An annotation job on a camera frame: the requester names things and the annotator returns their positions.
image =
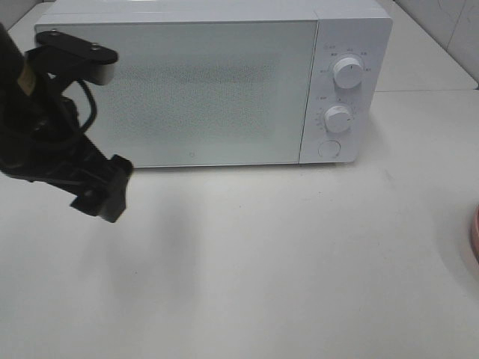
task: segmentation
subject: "white microwave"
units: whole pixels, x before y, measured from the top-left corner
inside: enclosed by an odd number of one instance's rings
[[[354,161],[391,26],[374,0],[57,0],[35,31],[118,52],[88,135],[156,167]]]

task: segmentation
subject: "white knob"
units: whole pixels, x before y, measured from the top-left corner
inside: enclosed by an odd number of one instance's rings
[[[333,67],[335,82],[340,88],[355,88],[362,81],[364,67],[353,56],[340,59]]]
[[[353,121],[353,114],[351,114],[351,111],[345,106],[339,105],[331,107],[324,114],[326,129],[333,133],[346,131],[350,128],[351,121]]]

